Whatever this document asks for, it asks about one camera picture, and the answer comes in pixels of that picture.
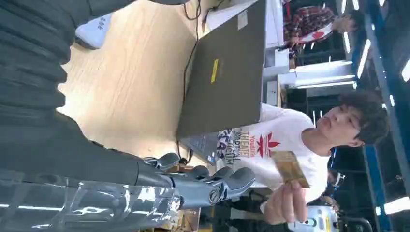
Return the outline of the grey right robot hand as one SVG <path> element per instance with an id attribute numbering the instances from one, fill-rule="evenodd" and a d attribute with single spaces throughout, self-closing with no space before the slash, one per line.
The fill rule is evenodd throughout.
<path id="1" fill-rule="evenodd" d="M 134 232 L 159 227 L 181 209 L 244 193 L 253 171 L 204 167 L 166 173 L 166 163 L 107 149 L 67 116 L 0 118 L 0 229 L 3 232 Z"/>

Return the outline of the person's left hand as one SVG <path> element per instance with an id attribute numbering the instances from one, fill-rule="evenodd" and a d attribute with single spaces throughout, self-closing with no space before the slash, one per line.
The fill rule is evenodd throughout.
<path id="1" fill-rule="evenodd" d="M 297 181 L 290 181 L 272 193 L 264 207 L 264 220 L 277 225 L 303 222 L 308 217 L 306 191 Z"/>

